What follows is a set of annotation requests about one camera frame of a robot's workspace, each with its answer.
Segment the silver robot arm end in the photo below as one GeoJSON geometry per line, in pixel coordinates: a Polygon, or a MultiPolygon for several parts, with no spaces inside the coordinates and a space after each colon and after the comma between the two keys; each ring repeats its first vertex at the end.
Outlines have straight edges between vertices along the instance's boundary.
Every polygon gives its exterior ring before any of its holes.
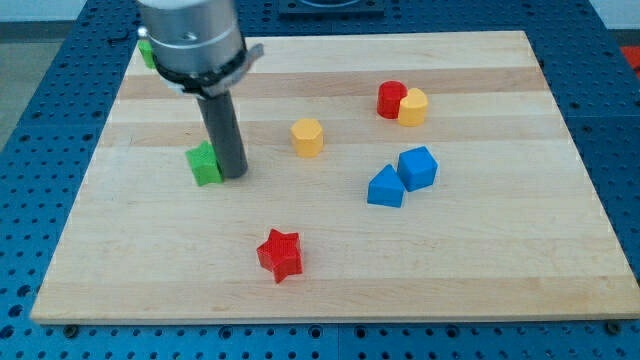
{"type": "Polygon", "coordinates": [[[182,93],[216,97],[264,55],[261,43],[246,45],[232,0],[138,0],[136,5],[157,71],[182,93]]]}

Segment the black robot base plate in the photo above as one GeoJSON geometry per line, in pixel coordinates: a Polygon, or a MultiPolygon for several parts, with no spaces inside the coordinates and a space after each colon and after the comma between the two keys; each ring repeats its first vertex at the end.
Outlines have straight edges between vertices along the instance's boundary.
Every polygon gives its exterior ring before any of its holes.
{"type": "Polygon", "coordinates": [[[385,0],[277,0],[280,17],[383,15],[385,0]]]}

